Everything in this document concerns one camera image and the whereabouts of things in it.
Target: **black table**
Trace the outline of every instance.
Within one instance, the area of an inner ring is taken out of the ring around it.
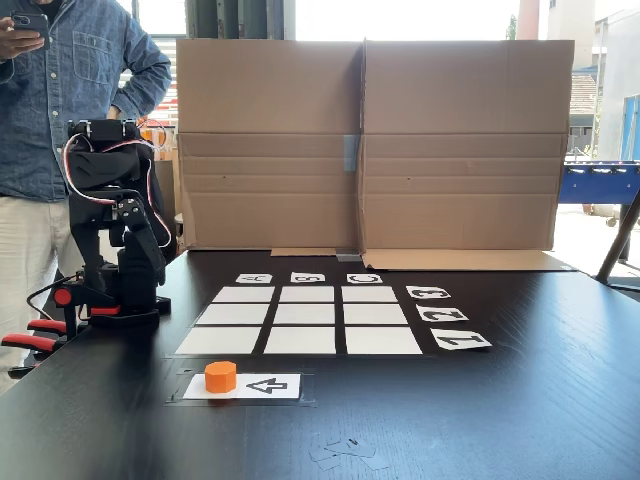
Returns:
[[[576,272],[383,273],[396,292],[447,289],[493,347],[447,352],[425,335],[422,356],[227,357],[240,371],[313,375],[315,403],[171,403],[183,369],[211,361],[173,355],[194,319],[238,273],[263,271],[281,286],[293,271],[337,283],[364,267],[266,252],[181,257],[161,290],[173,314],[157,332],[89,330],[0,398],[0,478],[640,478],[640,305]],[[311,436],[335,428],[391,467],[343,456],[322,472]]]

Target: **man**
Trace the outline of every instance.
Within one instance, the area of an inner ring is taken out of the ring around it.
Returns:
[[[50,43],[13,29],[45,14]],[[38,317],[26,297],[82,268],[60,154],[70,120],[138,118],[162,101],[170,60],[116,0],[0,0],[0,336]],[[120,74],[133,77],[118,88]],[[46,294],[39,298],[42,306]],[[0,394],[22,352],[0,348]]]

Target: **man's hand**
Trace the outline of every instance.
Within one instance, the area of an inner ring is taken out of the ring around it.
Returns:
[[[9,17],[0,19],[0,60],[11,60],[21,53],[37,50],[44,46],[44,38],[38,32],[14,30]]]
[[[109,113],[107,114],[107,120],[117,120],[120,116],[120,109],[114,105],[109,107]]]

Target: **white paper square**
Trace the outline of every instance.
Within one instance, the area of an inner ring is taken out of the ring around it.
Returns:
[[[325,276],[321,273],[292,273],[291,283],[316,283],[324,282]]]
[[[409,327],[347,327],[347,352],[352,355],[420,355]]]
[[[261,327],[196,327],[178,347],[178,355],[244,355],[255,347]]]
[[[282,287],[281,302],[333,302],[333,287]]]
[[[433,333],[438,345],[445,350],[468,350],[491,346],[482,335],[476,332],[432,328],[431,333]]]
[[[224,287],[213,303],[269,303],[275,287]]]
[[[418,300],[451,297],[446,290],[438,287],[407,287],[407,291],[412,298],[417,298]]]
[[[464,313],[457,308],[418,307],[420,318],[425,322],[461,322],[469,320]]]
[[[331,303],[280,304],[274,324],[283,323],[334,325],[336,323],[335,306]]]
[[[361,283],[361,284],[371,284],[371,283],[382,283],[382,278],[380,275],[374,275],[369,273],[356,273],[347,275],[347,282],[349,283]]]
[[[344,305],[344,323],[346,325],[407,325],[407,319],[397,303],[354,303]]]
[[[243,273],[238,277],[236,283],[271,283],[273,275],[266,273]]]
[[[342,287],[342,300],[344,302],[368,302],[368,303],[397,303],[396,294],[391,287],[378,287],[361,285],[357,287]]]
[[[273,327],[264,353],[334,354],[335,327]]]
[[[225,400],[229,398],[300,398],[299,373],[239,373],[236,389],[228,393],[209,393],[203,373],[194,375],[184,400]]]
[[[268,303],[214,303],[209,305],[196,325],[262,325]]]

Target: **smartphone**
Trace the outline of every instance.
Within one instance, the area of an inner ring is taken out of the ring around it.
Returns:
[[[44,49],[49,50],[49,19],[45,14],[13,12],[14,30],[32,30],[44,38]]]

